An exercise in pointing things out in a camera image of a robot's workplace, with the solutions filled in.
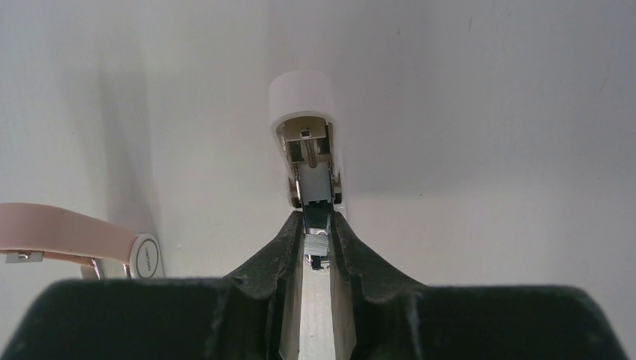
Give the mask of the white mini stapler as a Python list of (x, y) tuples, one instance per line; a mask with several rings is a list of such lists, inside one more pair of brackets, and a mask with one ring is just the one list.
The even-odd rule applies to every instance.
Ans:
[(268, 88), (269, 128), (283, 158), (289, 201), (307, 221), (344, 207), (336, 91), (318, 70), (293, 70)]

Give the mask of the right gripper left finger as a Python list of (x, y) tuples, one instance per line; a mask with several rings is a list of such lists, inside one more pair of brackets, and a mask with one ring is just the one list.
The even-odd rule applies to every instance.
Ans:
[(3, 359), (297, 359), (303, 216), (224, 277), (65, 280), (28, 309)]

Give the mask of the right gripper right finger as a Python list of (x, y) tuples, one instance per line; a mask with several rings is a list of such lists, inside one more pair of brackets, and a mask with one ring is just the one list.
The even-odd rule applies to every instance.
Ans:
[(572, 286), (427, 286), (331, 216), (338, 359), (625, 359), (602, 309)]

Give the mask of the grey staple strip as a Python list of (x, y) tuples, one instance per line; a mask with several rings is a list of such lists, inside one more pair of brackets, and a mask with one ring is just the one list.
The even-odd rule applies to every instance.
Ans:
[(304, 235), (304, 255), (305, 256), (329, 256), (329, 235), (327, 234), (305, 234)]

